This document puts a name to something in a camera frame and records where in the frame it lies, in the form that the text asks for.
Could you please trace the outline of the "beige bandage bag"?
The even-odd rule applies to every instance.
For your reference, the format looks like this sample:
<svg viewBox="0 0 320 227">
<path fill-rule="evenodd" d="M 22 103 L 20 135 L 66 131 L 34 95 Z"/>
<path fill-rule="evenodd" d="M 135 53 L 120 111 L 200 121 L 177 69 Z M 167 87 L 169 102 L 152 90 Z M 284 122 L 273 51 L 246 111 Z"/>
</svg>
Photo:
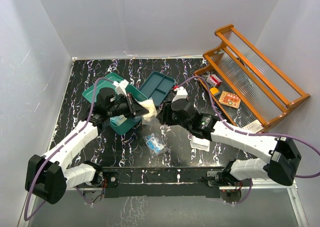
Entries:
<svg viewBox="0 0 320 227">
<path fill-rule="evenodd" d="M 152 126 L 153 124 L 159 123 L 157 119 L 157 109 L 152 98 L 140 101 L 139 104 L 148 110 L 148 113 L 141 116 L 143 125 Z"/>
</svg>

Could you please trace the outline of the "blue wet wipes pack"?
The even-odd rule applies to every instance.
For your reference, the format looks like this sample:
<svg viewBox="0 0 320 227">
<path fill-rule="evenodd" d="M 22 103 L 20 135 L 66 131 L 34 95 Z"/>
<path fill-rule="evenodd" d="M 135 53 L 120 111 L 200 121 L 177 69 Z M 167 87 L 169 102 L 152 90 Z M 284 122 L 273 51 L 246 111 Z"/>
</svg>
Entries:
<svg viewBox="0 0 320 227">
<path fill-rule="evenodd" d="M 120 126 L 122 123 L 124 123 L 127 120 L 127 118 L 122 114 L 119 116 L 115 116 L 115 117 L 111 117 L 110 118 L 110 122 L 114 125 L 114 126 Z"/>
</svg>

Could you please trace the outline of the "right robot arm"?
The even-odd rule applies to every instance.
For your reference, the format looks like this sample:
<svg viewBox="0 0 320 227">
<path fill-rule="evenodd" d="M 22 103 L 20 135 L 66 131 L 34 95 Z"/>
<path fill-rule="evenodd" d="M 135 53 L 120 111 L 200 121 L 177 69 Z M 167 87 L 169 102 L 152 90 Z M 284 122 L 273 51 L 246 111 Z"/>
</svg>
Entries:
<svg viewBox="0 0 320 227">
<path fill-rule="evenodd" d="M 157 119 L 163 125 L 179 125 L 199 139 L 229 145 L 256 157 L 229 161 L 216 174 L 216 182 L 230 186 L 250 178 L 271 179 L 283 186 L 294 182 L 302 157 L 292 138 L 255 135 L 230 126 L 214 115 L 199 113 L 186 99 L 166 101 Z"/>
</svg>

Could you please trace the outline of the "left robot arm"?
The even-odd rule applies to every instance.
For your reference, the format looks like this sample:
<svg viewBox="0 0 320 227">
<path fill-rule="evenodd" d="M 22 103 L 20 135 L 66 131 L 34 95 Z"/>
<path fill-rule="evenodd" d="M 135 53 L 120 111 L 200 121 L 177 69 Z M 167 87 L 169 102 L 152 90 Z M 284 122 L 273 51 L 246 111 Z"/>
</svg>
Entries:
<svg viewBox="0 0 320 227">
<path fill-rule="evenodd" d="M 105 130 L 110 118 L 123 115 L 129 120 L 148 114 L 148 109 L 143 106 L 146 100 L 130 92 L 123 95 L 116 94 L 110 87 L 101 88 L 83 119 L 57 146 L 43 155 L 35 154 L 29 159 L 25 190 L 55 204 L 70 188 L 83 183 L 99 186 L 104 176 L 100 165 L 86 161 L 69 168 L 69 164 Z"/>
</svg>

